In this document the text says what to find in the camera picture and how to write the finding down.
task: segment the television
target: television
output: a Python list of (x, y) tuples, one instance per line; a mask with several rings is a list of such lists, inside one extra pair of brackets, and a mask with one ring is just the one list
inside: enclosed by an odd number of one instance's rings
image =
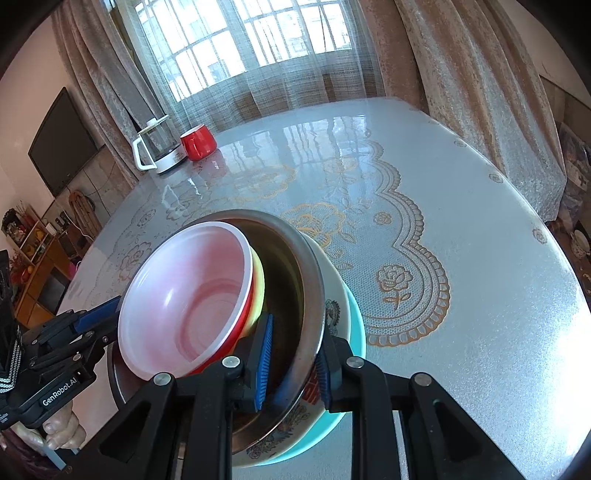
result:
[(97, 153), (94, 140), (62, 88), (35, 135), (29, 158), (54, 197)]

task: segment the teal plate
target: teal plate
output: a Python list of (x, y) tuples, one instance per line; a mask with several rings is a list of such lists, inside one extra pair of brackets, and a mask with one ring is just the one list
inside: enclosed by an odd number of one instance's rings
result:
[[(343, 284), (345, 285), (351, 311), (351, 337), (349, 344), (354, 355), (365, 358), (365, 327), (363, 326), (361, 311), (349, 287), (344, 282)], [(338, 425), (343, 416), (345, 416), (344, 413), (324, 412), (298, 443), (281, 455), (261, 462), (259, 465), (272, 465), (273, 463), (283, 462), (311, 449)]]

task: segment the window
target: window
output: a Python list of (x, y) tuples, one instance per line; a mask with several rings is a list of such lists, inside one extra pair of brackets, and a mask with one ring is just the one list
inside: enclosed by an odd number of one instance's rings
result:
[(351, 49), (340, 0), (143, 0), (135, 12), (177, 102), (248, 69)]

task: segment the kettle handle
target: kettle handle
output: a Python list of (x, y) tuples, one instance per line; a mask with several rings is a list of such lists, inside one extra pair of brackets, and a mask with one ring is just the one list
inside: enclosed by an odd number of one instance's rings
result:
[(139, 170), (153, 170), (155, 168), (158, 168), (156, 166), (156, 163), (154, 163), (154, 160), (152, 160), (150, 158), (150, 165), (143, 165), (143, 163), (141, 162), (141, 160), (139, 159), (139, 149), (138, 149), (138, 145), (142, 143), (142, 138), (138, 137), (134, 140), (134, 142), (131, 144), (131, 150), (133, 150), (134, 152), (134, 160), (135, 160), (135, 166), (138, 167)]

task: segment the yellow bowl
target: yellow bowl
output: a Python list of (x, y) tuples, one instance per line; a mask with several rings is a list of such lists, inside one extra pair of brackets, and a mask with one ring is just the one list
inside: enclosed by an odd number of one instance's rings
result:
[(265, 300), (265, 274), (262, 270), (261, 259), (254, 251), (253, 247), (251, 247), (251, 251), (253, 269), (252, 281), (254, 282), (252, 287), (251, 311), (248, 313), (248, 317), (246, 317), (246, 322), (242, 329), (242, 333), (240, 334), (240, 338), (250, 335), (253, 327), (256, 325), (256, 321), (261, 315), (262, 304)]

